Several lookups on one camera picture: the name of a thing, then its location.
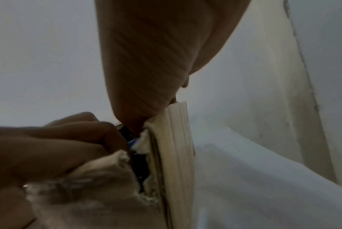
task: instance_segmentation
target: white cloth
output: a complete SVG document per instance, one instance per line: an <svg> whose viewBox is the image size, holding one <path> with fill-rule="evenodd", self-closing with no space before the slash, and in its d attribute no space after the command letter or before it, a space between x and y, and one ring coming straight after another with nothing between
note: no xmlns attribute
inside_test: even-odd
<svg viewBox="0 0 342 229"><path fill-rule="evenodd" d="M342 229L342 188L229 128L194 137L197 229Z"/></svg>

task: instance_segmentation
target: skin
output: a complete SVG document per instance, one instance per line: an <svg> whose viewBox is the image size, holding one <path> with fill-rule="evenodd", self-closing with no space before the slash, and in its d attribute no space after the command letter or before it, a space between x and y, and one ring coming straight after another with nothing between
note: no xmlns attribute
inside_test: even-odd
<svg viewBox="0 0 342 229"><path fill-rule="evenodd" d="M139 134L189 75L222 48L250 0L96 0L104 75L115 116ZM0 229L34 215L19 187L128 150L110 123L84 112L38 128L0 128Z"/></svg>

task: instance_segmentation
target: hand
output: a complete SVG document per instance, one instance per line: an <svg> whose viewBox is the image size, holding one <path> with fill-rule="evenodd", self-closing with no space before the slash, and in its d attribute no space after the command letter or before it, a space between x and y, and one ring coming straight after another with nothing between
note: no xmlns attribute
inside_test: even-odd
<svg viewBox="0 0 342 229"><path fill-rule="evenodd" d="M250 0L96 0L108 95L136 134L222 48Z"/></svg>
<svg viewBox="0 0 342 229"><path fill-rule="evenodd" d="M0 229L20 229L35 217L19 188L52 179L127 142L115 126L80 113L42 128L0 128Z"/></svg>

